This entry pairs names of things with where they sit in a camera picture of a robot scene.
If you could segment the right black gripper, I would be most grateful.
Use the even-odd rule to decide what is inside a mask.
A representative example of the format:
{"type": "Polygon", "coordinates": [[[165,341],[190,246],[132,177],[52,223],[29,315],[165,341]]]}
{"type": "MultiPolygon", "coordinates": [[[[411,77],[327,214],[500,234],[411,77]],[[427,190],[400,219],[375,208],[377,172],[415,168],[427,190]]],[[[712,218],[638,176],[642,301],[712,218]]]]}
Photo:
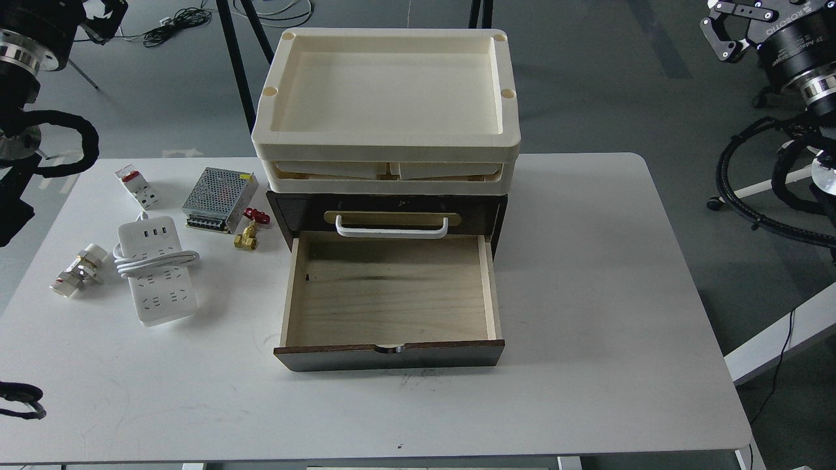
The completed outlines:
{"type": "Polygon", "coordinates": [[[699,29],[718,60],[737,63],[750,45],[762,44],[794,21],[827,9],[834,9],[833,1],[710,1],[709,15],[699,21],[699,29]],[[748,21],[740,39],[729,36],[726,29],[732,17],[748,21]]]}

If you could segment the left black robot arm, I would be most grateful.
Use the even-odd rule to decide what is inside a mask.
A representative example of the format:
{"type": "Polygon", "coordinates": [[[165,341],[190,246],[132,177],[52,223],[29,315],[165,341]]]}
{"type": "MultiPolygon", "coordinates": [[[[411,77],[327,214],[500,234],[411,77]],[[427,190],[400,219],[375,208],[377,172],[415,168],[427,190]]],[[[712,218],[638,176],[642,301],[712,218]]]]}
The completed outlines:
{"type": "Polygon", "coordinates": [[[84,117],[57,110],[24,110],[36,101],[40,71],[65,68],[77,29],[96,44],[116,36],[128,4],[104,2],[103,17],[88,17],[81,1],[3,1],[1,3],[1,244],[6,245],[34,216],[22,196],[32,176],[65,178],[84,172],[99,157],[99,135],[84,117]],[[63,126],[81,137],[75,163],[40,166],[40,125],[63,126]]]}

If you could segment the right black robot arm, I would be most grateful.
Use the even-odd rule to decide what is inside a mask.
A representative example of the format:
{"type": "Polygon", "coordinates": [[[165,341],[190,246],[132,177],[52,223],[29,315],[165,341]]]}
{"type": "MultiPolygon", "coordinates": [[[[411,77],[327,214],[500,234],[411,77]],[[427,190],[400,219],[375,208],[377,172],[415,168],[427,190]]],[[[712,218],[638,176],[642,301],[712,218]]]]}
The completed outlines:
{"type": "Polygon", "coordinates": [[[833,1],[708,1],[699,28],[717,59],[754,50],[771,91],[800,92],[807,113],[834,138],[835,11],[833,1]]]}

